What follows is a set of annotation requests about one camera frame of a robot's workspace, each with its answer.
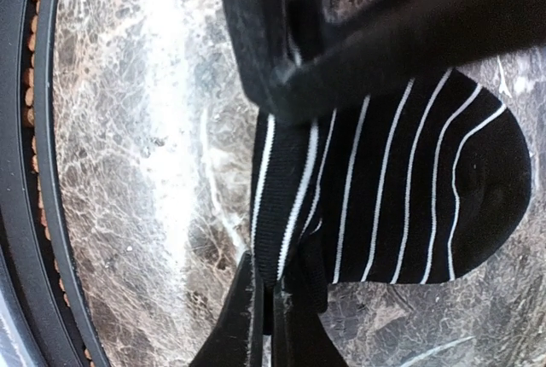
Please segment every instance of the black fabric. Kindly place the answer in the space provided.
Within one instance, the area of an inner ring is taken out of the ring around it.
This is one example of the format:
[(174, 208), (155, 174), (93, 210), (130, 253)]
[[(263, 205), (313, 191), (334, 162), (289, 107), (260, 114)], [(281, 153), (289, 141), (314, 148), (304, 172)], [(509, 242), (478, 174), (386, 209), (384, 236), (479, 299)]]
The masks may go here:
[(254, 152), (258, 271), (273, 288), (298, 257), (322, 310), (327, 283), (463, 276), (502, 246), (531, 195), (514, 116), (455, 70), (309, 125), (260, 114)]

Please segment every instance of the marble surface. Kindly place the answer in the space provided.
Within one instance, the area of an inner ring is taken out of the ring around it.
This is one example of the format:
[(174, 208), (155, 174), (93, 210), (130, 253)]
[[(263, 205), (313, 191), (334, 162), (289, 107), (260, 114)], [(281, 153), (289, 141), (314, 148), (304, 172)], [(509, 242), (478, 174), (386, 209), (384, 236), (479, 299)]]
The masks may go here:
[[(524, 128), (529, 212), (462, 280), (331, 288), (323, 322), (350, 366), (546, 364), (546, 50), (464, 69)], [(248, 243), (257, 111), (220, 0), (60, 0), (54, 74), (62, 200), (102, 344), (114, 367), (186, 366)]]

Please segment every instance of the black and white striped fabric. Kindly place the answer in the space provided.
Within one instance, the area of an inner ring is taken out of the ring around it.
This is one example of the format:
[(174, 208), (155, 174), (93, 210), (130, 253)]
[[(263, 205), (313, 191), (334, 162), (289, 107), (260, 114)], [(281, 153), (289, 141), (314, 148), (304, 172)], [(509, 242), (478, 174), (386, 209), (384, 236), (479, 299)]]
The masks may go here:
[(252, 244), (267, 287), (294, 257), (326, 283), (442, 283), (491, 256), (531, 195), (526, 141), (455, 71), (300, 127), (260, 114)]

